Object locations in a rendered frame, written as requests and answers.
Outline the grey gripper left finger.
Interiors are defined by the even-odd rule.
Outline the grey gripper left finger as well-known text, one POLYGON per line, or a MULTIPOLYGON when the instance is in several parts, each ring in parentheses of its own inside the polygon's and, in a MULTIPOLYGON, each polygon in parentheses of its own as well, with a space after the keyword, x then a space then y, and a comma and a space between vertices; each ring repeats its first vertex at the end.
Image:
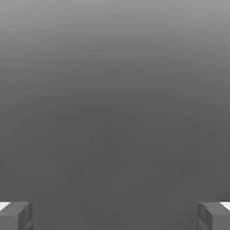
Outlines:
POLYGON ((0 230, 33 230, 32 202, 0 202, 0 230))

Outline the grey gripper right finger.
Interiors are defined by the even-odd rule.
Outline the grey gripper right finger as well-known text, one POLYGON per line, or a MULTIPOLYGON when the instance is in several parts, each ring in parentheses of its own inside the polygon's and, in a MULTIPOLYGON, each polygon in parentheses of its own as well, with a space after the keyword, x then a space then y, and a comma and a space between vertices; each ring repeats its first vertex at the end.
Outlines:
POLYGON ((230 202, 199 202, 197 230, 230 230, 230 202))

